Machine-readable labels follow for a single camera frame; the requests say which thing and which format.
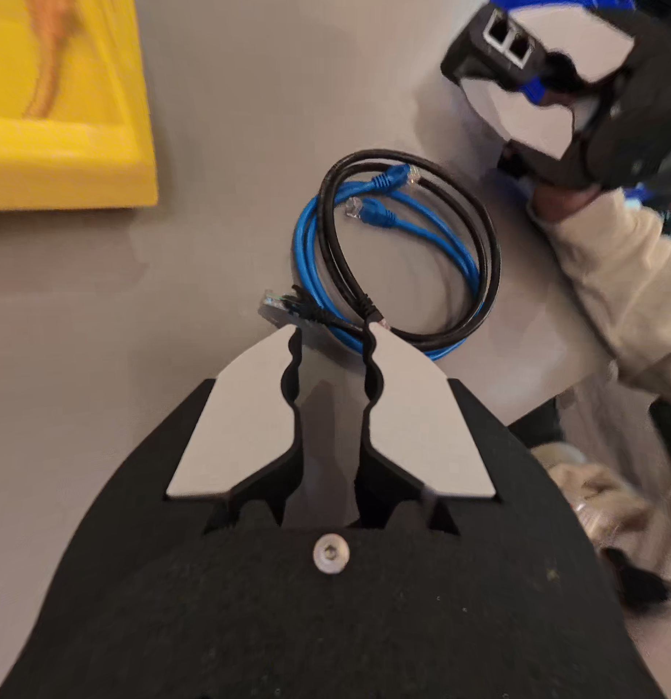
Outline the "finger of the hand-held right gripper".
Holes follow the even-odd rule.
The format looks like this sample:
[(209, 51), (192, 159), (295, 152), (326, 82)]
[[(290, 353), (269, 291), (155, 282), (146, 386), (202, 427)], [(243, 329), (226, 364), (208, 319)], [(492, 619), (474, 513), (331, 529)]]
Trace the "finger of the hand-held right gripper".
[(598, 83), (624, 65), (635, 40), (578, 4), (532, 5), (510, 17), (548, 52), (567, 56), (586, 83)]
[(489, 80), (463, 78), (461, 89), (471, 108), (506, 143), (514, 141), (556, 160), (572, 143), (574, 114), (565, 106), (536, 106), (523, 93)]

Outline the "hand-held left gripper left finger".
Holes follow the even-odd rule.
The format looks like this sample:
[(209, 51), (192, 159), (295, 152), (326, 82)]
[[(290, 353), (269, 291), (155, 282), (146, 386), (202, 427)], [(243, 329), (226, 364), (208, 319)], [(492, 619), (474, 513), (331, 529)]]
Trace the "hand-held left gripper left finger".
[(216, 377), (166, 489), (168, 498), (238, 495), (249, 479), (300, 444), (302, 333), (285, 325)]

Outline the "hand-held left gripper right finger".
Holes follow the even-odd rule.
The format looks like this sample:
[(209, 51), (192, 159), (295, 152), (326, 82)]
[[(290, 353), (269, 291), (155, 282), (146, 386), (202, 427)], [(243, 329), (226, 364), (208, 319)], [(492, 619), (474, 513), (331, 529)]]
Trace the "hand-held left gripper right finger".
[(494, 498), (496, 488), (445, 372), (381, 321), (367, 323), (366, 338), (365, 445), (409, 477), (415, 490)]

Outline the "black ethernet adapter box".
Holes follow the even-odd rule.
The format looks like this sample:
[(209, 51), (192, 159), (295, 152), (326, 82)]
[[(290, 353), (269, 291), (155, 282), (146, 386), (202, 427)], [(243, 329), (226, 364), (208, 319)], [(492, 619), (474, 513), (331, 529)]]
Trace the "black ethernet adapter box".
[(509, 11), (494, 3), (483, 5), (453, 40), (441, 63), (448, 80), (487, 80), (510, 92), (540, 78), (548, 52)]

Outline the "yellow storage bin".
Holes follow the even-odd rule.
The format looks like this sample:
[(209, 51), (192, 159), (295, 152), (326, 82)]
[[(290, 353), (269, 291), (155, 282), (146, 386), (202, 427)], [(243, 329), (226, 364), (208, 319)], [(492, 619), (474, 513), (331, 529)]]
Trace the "yellow storage bin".
[(68, 1), (60, 40), (0, 1), (0, 212), (151, 207), (156, 158), (134, 1)]

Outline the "person's right forearm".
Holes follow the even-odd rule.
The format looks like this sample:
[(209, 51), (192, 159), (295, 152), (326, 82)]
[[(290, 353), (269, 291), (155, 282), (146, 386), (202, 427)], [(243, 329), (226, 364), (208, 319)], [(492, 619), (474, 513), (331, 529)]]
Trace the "person's right forearm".
[(671, 403), (671, 238), (650, 208), (628, 205), (622, 189), (544, 232), (558, 264), (620, 379)]

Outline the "person's right hand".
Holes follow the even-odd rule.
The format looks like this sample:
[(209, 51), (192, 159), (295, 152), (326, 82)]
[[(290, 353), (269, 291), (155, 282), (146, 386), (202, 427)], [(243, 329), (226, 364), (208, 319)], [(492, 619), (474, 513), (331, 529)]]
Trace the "person's right hand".
[(530, 199), (530, 210), (539, 221), (556, 224), (578, 213), (601, 194), (599, 185), (578, 190), (539, 182)]

